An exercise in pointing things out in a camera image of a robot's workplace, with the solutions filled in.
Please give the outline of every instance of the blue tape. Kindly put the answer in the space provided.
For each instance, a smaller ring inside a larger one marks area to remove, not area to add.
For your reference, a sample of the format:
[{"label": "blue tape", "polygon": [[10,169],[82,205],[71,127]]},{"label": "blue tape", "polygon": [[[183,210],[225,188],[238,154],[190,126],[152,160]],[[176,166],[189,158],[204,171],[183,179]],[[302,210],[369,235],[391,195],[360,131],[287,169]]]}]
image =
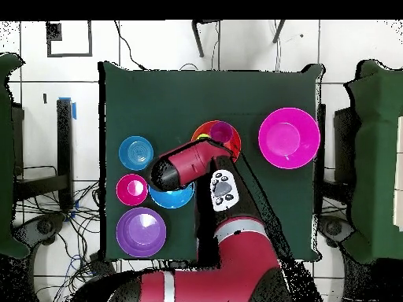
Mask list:
[{"label": "blue tape", "polygon": [[76,103],[75,102],[72,104],[72,118],[74,118],[75,120],[77,119]]}]

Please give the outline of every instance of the pink bowl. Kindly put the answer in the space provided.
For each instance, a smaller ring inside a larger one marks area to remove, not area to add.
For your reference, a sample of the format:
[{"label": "pink bowl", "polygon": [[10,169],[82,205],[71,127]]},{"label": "pink bowl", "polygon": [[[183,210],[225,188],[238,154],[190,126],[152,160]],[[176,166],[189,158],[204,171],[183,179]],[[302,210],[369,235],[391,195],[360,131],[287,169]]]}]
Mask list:
[{"label": "pink bowl", "polygon": [[136,174],[123,176],[116,185],[118,199],[128,206],[136,206],[144,202],[147,193],[146,180]]},{"label": "pink bowl", "polygon": [[307,112],[282,108],[266,117],[258,141],[268,162],[278,168],[295,169],[316,155],[320,132],[317,122]]}]

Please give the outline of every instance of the magenta cup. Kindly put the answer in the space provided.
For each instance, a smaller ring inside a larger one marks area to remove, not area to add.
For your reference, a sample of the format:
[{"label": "magenta cup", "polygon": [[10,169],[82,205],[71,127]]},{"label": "magenta cup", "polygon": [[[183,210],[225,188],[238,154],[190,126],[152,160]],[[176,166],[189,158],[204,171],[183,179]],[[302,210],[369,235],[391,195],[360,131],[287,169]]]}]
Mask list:
[{"label": "magenta cup", "polygon": [[164,246],[165,222],[152,209],[133,208],[119,219],[116,239],[122,250],[130,256],[152,256]]},{"label": "magenta cup", "polygon": [[278,168],[295,169],[306,165],[316,155],[320,131],[307,112],[282,108],[266,117],[258,141],[268,162]]},{"label": "magenta cup", "polygon": [[217,142],[226,143],[232,139],[232,126],[229,123],[218,122],[210,129],[210,137]]},{"label": "magenta cup", "polygon": [[123,176],[116,185],[116,195],[128,206],[140,205],[147,197],[146,180],[136,174]]}]

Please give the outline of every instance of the dark green table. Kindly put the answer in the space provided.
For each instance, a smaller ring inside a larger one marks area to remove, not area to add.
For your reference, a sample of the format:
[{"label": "dark green table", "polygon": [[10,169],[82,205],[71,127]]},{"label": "dark green table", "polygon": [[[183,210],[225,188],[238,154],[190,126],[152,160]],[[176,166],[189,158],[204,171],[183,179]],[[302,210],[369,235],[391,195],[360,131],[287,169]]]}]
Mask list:
[{"label": "dark green table", "polygon": [[[242,139],[242,151],[259,178],[294,256],[316,260],[311,249],[313,162],[296,170],[281,170],[261,155],[257,134],[264,118],[283,107],[300,108],[316,115],[316,80],[323,67],[311,65],[303,72],[194,72],[126,71],[108,62],[105,71],[106,123],[106,257],[133,259],[116,241],[116,224],[130,209],[116,198],[116,183],[127,173],[119,160],[121,142],[131,135],[147,138],[154,156],[190,141],[196,128],[209,120],[232,124]],[[252,176],[236,162],[246,185],[256,196]],[[167,225],[167,241],[153,259],[194,260],[194,200],[168,210],[150,197],[142,206],[157,211]]]}]

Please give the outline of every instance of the light blue bowl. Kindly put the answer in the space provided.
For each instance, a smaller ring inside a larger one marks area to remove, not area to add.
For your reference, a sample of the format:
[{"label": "light blue bowl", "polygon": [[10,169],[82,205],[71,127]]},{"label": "light blue bowl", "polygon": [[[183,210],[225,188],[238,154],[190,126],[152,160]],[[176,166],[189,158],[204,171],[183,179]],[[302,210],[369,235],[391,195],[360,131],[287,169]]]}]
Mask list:
[{"label": "light blue bowl", "polygon": [[153,201],[163,208],[181,208],[186,205],[194,194],[194,183],[189,184],[183,190],[177,191],[156,191],[151,186],[149,188],[149,193]]},{"label": "light blue bowl", "polygon": [[153,146],[147,139],[139,136],[125,139],[119,148],[120,161],[127,169],[134,171],[145,169],[153,155]]}]

